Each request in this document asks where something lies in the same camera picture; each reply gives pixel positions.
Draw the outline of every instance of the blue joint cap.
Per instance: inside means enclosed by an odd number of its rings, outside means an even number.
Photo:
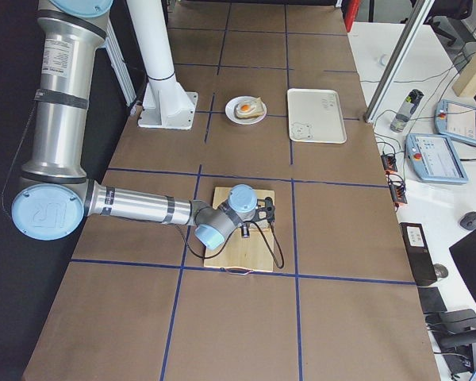
[[[224,236],[214,227],[200,224],[195,230],[196,237],[210,250],[224,243]]]
[[[57,240],[72,233],[83,219],[84,206],[71,189],[56,184],[26,188],[13,202],[16,227],[36,240]]]
[[[71,16],[94,18],[102,16],[113,4],[113,0],[49,0],[54,6]]]
[[[257,196],[248,185],[240,184],[229,191],[228,203],[237,213],[248,213],[257,206]]]

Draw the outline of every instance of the white plate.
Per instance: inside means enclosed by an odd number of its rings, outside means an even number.
[[[261,102],[263,104],[264,114],[261,115],[260,117],[254,117],[252,119],[239,119],[235,115],[235,107],[238,103],[242,101],[253,101],[254,99],[255,97],[250,97],[250,96],[236,97],[231,99],[228,102],[228,104],[225,105],[225,114],[231,121],[234,121],[235,123],[238,123],[239,125],[253,125],[254,123],[257,123],[258,121],[262,121],[264,117],[266,117],[267,115],[267,107],[264,104],[264,102]]]

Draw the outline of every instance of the black chair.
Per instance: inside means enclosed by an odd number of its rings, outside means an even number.
[[[414,6],[416,0],[411,0],[411,4]],[[447,46],[452,46],[457,41],[457,38],[442,30],[439,27],[440,21],[434,21],[434,17],[446,16],[454,20],[463,20],[470,16],[472,10],[473,0],[436,0],[430,12],[428,12],[425,24],[430,25],[436,34],[449,38],[450,41],[447,43]]]

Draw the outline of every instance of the brown cardboard surface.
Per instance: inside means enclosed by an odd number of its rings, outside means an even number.
[[[175,65],[176,80],[185,91],[198,93],[196,111],[210,111],[217,85],[217,68],[208,66]]]
[[[227,2],[176,2],[167,27],[225,29],[230,6]]]
[[[294,279],[183,273],[165,380],[298,379]]]
[[[358,73],[324,71],[322,68],[293,70],[290,72],[290,87],[336,91],[345,118],[362,120],[367,111]]]
[[[344,121],[343,144],[293,142],[293,175],[300,180],[386,185],[374,132],[362,121]]]
[[[297,183],[302,274],[413,281],[386,188]]]
[[[180,2],[168,34],[178,81],[200,93],[200,112],[190,131],[129,119],[104,184],[210,203],[214,187],[272,190],[286,266],[209,270],[172,227],[91,217],[74,254],[82,262],[69,265],[25,381],[298,380],[300,369],[305,380],[437,379],[416,287],[375,283],[412,276],[370,125],[347,119],[342,145],[289,141],[288,78],[337,90],[344,117],[360,117],[340,11]],[[244,94],[267,104],[256,125],[222,113]],[[202,252],[194,229],[183,231]],[[306,279],[317,275],[363,282]]]
[[[196,176],[108,171],[103,184],[192,199]],[[183,249],[183,240],[173,226],[95,215],[86,221],[72,257],[179,266]]]
[[[219,64],[224,32],[198,29],[168,29],[175,64]]]
[[[192,129],[145,129],[127,123],[110,167],[198,173],[208,114],[196,113]]]
[[[221,64],[286,68],[286,36],[283,33],[227,32]]]
[[[287,6],[287,31],[347,35],[342,11],[334,6]]]
[[[282,270],[274,266],[274,272],[294,273],[294,236],[293,236],[293,203],[291,184],[285,181],[258,180],[258,179],[229,179],[220,177],[202,176],[199,180],[197,199],[211,202],[215,187],[234,187],[238,184],[247,184],[254,189],[265,189],[275,192],[275,234],[284,252],[286,265]],[[190,245],[197,253],[203,253],[202,244],[190,234]],[[203,263],[195,256],[187,253],[186,265],[202,267]]]
[[[178,277],[70,264],[23,380],[159,379]]]
[[[233,3],[228,29],[284,33],[286,31],[284,5]]]
[[[356,71],[347,35],[290,34],[287,42],[291,69]]]
[[[287,73],[285,70],[251,67],[223,67],[218,75],[213,111],[224,112],[225,105],[242,95],[261,97],[268,115],[287,115]]]
[[[440,380],[415,286],[300,279],[300,299],[304,379]]]
[[[290,179],[290,146],[285,117],[266,116],[238,125],[212,115],[203,168],[217,175]]]

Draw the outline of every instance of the red object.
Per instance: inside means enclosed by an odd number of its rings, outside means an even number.
[[[351,0],[347,6],[344,24],[346,25],[346,30],[348,33],[351,31],[352,23],[355,21],[356,14],[358,13],[359,3],[360,0]]]

